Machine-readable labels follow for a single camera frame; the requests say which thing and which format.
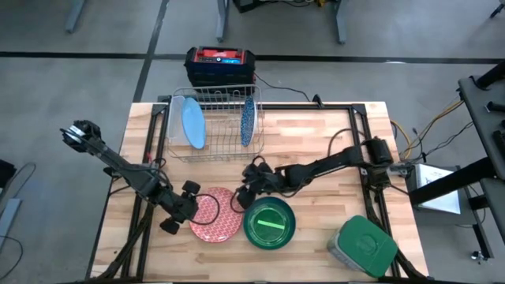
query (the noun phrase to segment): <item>green bowl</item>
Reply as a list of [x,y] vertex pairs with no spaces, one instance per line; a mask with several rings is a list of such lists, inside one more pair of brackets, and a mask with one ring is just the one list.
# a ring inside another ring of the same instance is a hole
[[245,212],[245,235],[260,249],[280,249],[291,241],[295,229],[293,210],[279,198],[260,198]]

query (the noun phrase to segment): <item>concrete floor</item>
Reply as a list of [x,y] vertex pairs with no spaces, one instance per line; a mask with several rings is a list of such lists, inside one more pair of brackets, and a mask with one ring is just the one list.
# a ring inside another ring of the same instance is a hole
[[[66,35],[68,1],[4,0],[0,51],[145,53],[160,4],[161,0],[88,0],[77,32]],[[204,8],[197,11],[195,5]],[[495,0],[353,0],[345,46],[335,44],[327,11],[275,4],[239,14],[232,6],[229,37],[222,45],[258,54],[503,58],[505,14],[493,21],[487,18],[497,5]],[[192,46],[215,46],[214,27],[213,1],[171,0],[156,52],[180,54]],[[182,63],[153,61],[142,101],[188,86]],[[10,231],[23,243],[23,259],[3,282],[54,283],[84,277],[110,179],[99,160],[65,146],[58,129],[74,119],[92,119],[102,128],[103,139],[118,150],[142,65],[142,60],[0,58],[0,159],[17,166],[37,163],[20,193],[23,204]],[[301,89],[309,96],[317,93],[325,101],[386,101],[392,119],[405,129],[422,129],[455,99],[459,78],[491,67],[257,62],[256,71],[271,84]],[[268,88],[263,97],[303,100],[300,94]],[[435,147],[469,120],[465,107],[460,107],[431,130],[425,147]],[[400,149],[406,146],[400,137],[397,143]],[[469,129],[428,162],[465,166],[483,155],[475,129]],[[503,281],[505,246],[490,212],[484,228],[496,258],[479,265],[469,259],[477,249],[472,230],[419,226],[430,275],[461,282]],[[0,252],[0,275],[17,256],[16,244],[6,242]]]

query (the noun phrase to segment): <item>wire dish rack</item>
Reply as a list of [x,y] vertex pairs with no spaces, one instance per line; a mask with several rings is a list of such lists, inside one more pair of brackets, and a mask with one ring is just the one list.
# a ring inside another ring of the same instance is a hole
[[[257,122],[252,139],[245,147],[241,144],[241,120],[248,96],[254,99]],[[204,113],[206,138],[205,147],[200,150],[187,142],[182,130],[180,113],[183,98],[195,99]],[[183,162],[254,158],[264,147],[261,102],[261,89],[254,84],[177,89],[170,104],[167,131],[169,155]]]

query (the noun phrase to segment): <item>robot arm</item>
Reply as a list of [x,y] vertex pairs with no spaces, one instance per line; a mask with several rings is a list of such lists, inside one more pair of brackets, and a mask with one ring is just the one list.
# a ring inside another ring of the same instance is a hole
[[[365,146],[370,155],[366,162],[361,154],[361,146]],[[256,157],[248,165],[242,175],[244,183],[238,189],[238,203],[247,209],[256,199],[256,194],[279,193],[291,197],[300,189],[309,185],[314,178],[330,174],[348,166],[357,166],[367,171],[367,182],[374,188],[389,185],[387,168],[393,163],[393,158],[386,141],[378,138],[366,140],[361,145],[345,148],[343,151],[316,160],[307,165],[294,164],[281,166],[272,170],[263,157]]]
[[200,186],[187,181],[182,195],[174,193],[173,186],[164,172],[157,168],[131,164],[102,141],[100,128],[91,121],[75,121],[63,132],[63,141],[78,152],[94,155],[123,176],[128,185],[153,206],[161,206],[170,217],[162,223],[162,229],[175,234],[179,223],[192,219],[198,211],[195,195]]

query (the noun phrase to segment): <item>red plate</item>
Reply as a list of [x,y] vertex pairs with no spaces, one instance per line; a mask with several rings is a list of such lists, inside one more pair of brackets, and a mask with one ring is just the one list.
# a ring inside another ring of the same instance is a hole
[[[212,243],[226,241],[237,233],[238,228],[242,223],[242,214],[235,213],[230,208],[230,199],[233,193],[225,188],[209,188],[207,194],[215,197],[219,202],[219,216],[210,225],[197,225],[191,222],[191,230],[200,239]],[[210,222],[215,217],[218,210],[217,203],[209,196],[198,196],[198,211],[193,220],[197,222]],[[242,208],[236,200],[234,200],[234,208],[241,211]]]

